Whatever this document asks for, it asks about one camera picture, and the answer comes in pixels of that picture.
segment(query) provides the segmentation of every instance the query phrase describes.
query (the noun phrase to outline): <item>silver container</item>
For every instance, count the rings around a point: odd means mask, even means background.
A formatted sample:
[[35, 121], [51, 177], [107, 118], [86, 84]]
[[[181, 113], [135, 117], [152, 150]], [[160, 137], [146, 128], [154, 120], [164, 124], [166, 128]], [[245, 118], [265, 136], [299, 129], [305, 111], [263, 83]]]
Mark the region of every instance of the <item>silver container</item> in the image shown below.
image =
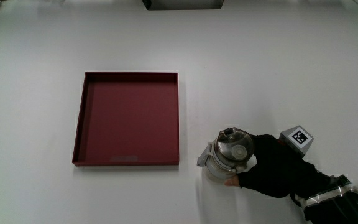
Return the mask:
[[214, 142], [208, 143], [197, 165], [203, 167], [203, 174], [209, 180], [221, 184], [245, 170], [253, 154], [254, 144], [249, 133], [238, 128], [228, 128], [220, 131]]

